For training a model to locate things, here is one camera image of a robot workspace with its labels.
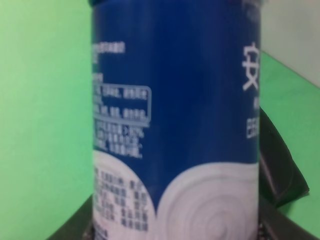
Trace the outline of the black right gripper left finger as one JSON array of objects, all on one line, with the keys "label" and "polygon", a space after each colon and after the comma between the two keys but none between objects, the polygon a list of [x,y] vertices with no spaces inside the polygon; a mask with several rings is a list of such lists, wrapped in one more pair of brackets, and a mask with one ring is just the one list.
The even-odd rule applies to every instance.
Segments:
[{"label": "black right gripper left finger", "polygon": [[48,240],[81,240],[92,222],[93,201],[90,196]]}]

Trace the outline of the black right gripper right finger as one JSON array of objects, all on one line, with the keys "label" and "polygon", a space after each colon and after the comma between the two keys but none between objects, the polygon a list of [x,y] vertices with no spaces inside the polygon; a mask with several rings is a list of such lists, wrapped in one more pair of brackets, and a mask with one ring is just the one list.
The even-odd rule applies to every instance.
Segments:
[{"label": "black right gripper right finger", "polygon": [[278,208],[306,196],[310,188],[289,148],[263,109],[259,117],[259,240],[315,240],[316,236]]}]

